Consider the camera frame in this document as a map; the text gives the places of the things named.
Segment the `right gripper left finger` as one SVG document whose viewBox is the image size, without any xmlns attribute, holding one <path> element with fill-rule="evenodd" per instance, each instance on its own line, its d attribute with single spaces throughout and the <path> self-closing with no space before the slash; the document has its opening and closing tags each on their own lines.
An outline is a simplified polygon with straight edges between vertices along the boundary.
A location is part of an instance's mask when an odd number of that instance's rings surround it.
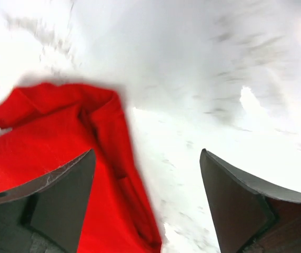
<svg viewBox="0 0 301 253">
<path fill-rule="evenodd" d="M 0 192 L 0 252 L 77 252 L 96 156 Z"/>
</svg>

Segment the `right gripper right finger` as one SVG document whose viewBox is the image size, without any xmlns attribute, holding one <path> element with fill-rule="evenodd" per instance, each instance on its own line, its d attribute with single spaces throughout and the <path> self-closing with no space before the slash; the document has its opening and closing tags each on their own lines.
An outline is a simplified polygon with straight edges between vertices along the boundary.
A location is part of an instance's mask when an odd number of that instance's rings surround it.
<svg viewBox="0 0 301 253">
<path fill-rule="evenodd" d="M 301 193 L 203 149 L 200 170 L 221 252 L 301 252 Z"/>
</svg>

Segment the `red t shirt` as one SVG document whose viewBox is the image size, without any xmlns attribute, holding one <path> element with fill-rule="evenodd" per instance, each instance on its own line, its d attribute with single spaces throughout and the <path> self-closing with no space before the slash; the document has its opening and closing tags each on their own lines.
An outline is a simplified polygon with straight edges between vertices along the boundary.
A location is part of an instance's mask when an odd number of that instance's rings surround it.
<svg viewBox="0 0 301 253">
<path fill-rule="evenodd" d="M 0 192 L 94 150 L 79 252 L 160 252 L 119 96 L 83 83 L 17 87 L 0 104 Z"/>
</svg>

